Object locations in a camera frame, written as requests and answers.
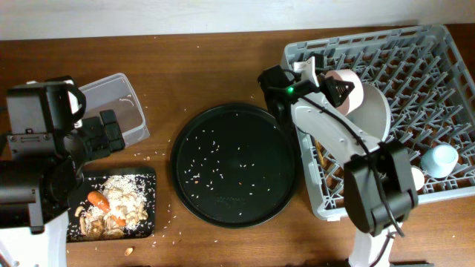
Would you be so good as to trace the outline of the pink bowl with food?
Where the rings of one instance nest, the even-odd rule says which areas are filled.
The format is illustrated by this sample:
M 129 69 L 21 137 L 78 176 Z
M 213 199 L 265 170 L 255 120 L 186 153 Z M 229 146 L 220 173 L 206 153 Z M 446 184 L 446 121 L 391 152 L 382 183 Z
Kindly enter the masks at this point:
M 360 78 L 355 72 L 350 69 L 330 70 L 325 74 L 325 77 L 332 77 L 338 81 L 352 82 L 354 88 L 349 93 L 349 96 L 343 101 L 343 104 L 337 107 L 337 110 L 343 115 L 347 115 L 358 108 L 364 99 L 364 91 Z

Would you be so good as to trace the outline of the pale blue plate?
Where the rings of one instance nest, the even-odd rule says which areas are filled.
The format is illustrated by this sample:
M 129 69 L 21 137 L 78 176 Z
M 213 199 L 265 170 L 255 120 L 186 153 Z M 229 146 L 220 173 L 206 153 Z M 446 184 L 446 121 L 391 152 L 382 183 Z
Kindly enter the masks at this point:
M 385 141 L 389 135 L 391 111 L 387 98 L 375 86 L 363 84 L 364 98 L 361 105 L 346 117 L 371 136 Z

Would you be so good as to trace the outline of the orange carrot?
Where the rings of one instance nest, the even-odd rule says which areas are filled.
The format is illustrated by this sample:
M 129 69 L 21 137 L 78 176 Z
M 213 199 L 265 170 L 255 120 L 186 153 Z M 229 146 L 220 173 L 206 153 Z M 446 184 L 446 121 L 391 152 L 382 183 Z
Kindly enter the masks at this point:
M 116 217 L 111 213 L 111 207 L 107 198 L 98 191 L 92 191 L 88 194 L 88 201 L 99 208 L 101 211 L 109 214 L 109 217 L 115 221 L 118 226 L 126 226 L 126 221 Z

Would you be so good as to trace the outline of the wooden chopstick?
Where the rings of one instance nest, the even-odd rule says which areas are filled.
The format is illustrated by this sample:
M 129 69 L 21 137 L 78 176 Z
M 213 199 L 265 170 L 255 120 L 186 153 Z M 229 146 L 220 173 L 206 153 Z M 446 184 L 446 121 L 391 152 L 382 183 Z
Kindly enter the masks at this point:
M 316 151 L 317 151 L 317 155 L 318 155 L 318 159 L 319 159 L 321 167 L 326 168 L 327 162 L 324 159 L 323 154 L 322 154 L 322 146 L 317 140 L 315 140 L 315 147 L 316 147 Z

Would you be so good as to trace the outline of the white paper cup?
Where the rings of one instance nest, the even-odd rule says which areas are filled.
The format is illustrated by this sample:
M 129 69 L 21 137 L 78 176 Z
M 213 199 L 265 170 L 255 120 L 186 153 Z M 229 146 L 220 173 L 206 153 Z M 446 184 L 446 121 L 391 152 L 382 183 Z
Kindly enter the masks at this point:
M 416 166 L 411 167 L 411 173 L 413 176 L 415 188 L 417 191 L 419 191 L 425 184 L 425 175 L 423 171 L 420 168 L 417 168 Z

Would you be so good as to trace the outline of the light blue cup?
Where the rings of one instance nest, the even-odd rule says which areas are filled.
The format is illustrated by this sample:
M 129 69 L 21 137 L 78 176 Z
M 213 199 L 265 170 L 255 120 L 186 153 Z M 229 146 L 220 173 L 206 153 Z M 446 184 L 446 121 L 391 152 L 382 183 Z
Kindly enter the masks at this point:
M 421 167 L 431 177 L 444 178 L 452 173 L 458 160 L 459 154 L 454 147 L 437 145 L 422 156 Z

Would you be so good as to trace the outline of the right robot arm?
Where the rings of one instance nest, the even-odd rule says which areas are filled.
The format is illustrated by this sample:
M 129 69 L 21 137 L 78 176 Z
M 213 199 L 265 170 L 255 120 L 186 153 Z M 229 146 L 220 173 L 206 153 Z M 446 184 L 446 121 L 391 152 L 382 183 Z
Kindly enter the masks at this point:
M 347 266 L 389 266 L 393 242 L 419 204 L 408 150 L 386 139 L 390 109 L 379 90 L 370 100 L 350 69 L 317 73 L 310 57 L 264 70 L 258 84 L 281 128 L 312 136 L 344 171 L 344 208 L 357 229 Z

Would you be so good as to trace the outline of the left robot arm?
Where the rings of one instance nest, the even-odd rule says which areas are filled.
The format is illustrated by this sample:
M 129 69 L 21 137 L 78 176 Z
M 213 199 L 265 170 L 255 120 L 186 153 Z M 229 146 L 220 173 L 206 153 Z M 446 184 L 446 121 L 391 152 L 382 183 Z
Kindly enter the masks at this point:
M 10 131 L 1 147 L 1 265 L 66 266 L 70 195 L 82 168 L 125 148 L 116 114 L 85 118 L 87 99 L 70 76 L 7 91 Z

